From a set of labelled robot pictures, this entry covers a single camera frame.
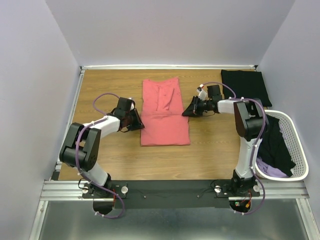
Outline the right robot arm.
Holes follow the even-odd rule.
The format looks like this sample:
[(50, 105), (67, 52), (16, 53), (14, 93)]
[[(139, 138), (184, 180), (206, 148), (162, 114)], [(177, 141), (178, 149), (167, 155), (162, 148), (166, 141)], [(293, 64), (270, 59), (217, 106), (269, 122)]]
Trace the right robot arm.
[(256, 175), (256, 160), (259, 146), (265, 130), (268, 128), (268, 118), (262, 103), (258, 99), (236, 98), (224, 99), (220, 85), (216, 82), (204, 90), (201, 84), (197, 88), (198, 95), (192, 97), (189, 106), (182, 116), (198, 118), (204, 113), (234, 115), (236, 132), (240, 138), (238, 162), (230, 180), (214, 180), (213, 189), (218, 198), (244, 196), (255, 192), (259, 196)]

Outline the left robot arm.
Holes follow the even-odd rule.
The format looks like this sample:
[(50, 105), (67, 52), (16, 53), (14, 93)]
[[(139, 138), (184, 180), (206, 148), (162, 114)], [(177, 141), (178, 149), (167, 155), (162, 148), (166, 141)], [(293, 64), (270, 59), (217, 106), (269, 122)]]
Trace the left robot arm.
[(93, 191), (101, 198), (112, 190), (109, 173), (98, 164), (100, 141), (104, 137), (126, 129), (128, 132), (141, 130), (145, 126), (131, 98), (120, 97), (117, 106), (103, 117), (89, 123), (74, 122), (70, 125), (62, 144), (59, 160), (76, 168), (79, 175), (87, 180)]

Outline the pink t-shirt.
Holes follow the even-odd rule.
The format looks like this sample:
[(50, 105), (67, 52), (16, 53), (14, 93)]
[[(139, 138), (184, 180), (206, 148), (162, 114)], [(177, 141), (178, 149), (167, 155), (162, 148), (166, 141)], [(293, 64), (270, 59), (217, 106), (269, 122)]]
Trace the pink t-shirt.
[(140, 143), (151, 146), (188, 146), (189, 119), (184, 111), (179, 79), (177, 77), (156, 82), (145, 79), (142, 82)]

